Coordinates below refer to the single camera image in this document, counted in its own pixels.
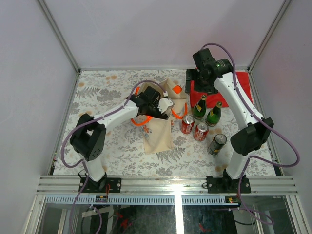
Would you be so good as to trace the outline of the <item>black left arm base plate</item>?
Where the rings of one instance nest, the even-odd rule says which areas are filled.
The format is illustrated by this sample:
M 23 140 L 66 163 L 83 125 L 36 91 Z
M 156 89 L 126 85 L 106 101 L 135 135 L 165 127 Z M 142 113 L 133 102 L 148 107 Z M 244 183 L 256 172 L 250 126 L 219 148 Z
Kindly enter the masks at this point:
M 84 188 L 82 188 L 85 183 L 86 178 L 82 177 L 80 179 L 79 191 L 82 190 L 83 193 L 120 193 L 122 179 L 117 177 L 106 177 L 98 182 L 88 179 Z

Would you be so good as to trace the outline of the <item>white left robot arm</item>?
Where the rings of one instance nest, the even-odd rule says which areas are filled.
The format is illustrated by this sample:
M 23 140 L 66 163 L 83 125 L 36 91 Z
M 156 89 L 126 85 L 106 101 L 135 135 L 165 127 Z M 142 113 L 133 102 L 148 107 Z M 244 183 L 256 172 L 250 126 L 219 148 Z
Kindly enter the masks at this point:
M 168 93 L 162 95 L 148 86 L 139 94 L 131 94 L 124 103 L 104 113 L 93 117 L 84 114 L 80 117 L 77 127 L 70 138 L 70 144 L 80 154 L 90 180 L 90 187 L 95 192 L 106 189 L 105 170 L 100 165 L 100 154 L 104 149 L 106 133 L 125 121 L 137 116 L 147 116 L 168 119 L 170 108 L 174 102 Z

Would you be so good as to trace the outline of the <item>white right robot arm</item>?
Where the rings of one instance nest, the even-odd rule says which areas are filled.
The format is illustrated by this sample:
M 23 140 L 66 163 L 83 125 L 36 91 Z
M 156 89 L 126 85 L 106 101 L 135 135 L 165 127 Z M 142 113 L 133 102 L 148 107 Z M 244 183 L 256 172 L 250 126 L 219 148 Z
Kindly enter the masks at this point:
M 230 138 L 234 150 L 229 166 L 222 180 L 223 189 L 234 192 L 239 188 L 239 178 L 244 174 L 244 166 L 253 153 L 267 141 L 273 127 L 273 120 L 264 118 L 254 107 L 237 79 L 234 60 L 216 60 L 210 50 L 203 46 L 193 54 L 194 69 L 186 71 L 186 92 L 195 106 L 201 94 L 220 93 L 231 109 L 239 131 Z

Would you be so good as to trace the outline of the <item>beige canvas bag orange handles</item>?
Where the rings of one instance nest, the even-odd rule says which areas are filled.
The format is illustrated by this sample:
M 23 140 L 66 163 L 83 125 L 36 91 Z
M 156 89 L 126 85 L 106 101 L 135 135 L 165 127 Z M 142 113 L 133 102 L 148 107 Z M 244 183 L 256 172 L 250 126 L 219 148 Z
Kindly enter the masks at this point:
M 177 121 L 183 119 L 188 114 L 187 100 L 188 95 L 182 86 L 173 82 L 169 78 L 160 82 L 159 85 L 147 82 L 136 89 L 135 94 L 140 94 L 148 86 L 155 88 L 163 96 L 163 90 L 167 91 L 174 106 L 165 112 L 168 115 L 166 119 L 152 117 L 150 115 L 140 115 L 131 119 L 131 122 L 137 126 L 143 134 L 143 144 L 146 154 L 159 153 L 173 149 L 171 138 L 171 126 Z

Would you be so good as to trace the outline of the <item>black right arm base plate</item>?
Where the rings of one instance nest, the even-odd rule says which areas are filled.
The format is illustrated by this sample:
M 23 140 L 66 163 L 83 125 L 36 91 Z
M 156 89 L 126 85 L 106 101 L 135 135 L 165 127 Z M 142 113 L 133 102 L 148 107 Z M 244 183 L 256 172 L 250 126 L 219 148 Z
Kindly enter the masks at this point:
M 238 193 L 238 186 L 240 185 L 240 192 L 242 194 L 250 194 L 251 186 L 249 179 L 244 175 L 241 183 L 239 179 L 231 179 L 228 176 L 207 176 L 206 177 L 207 190 L 210 194 L 230 194 Z

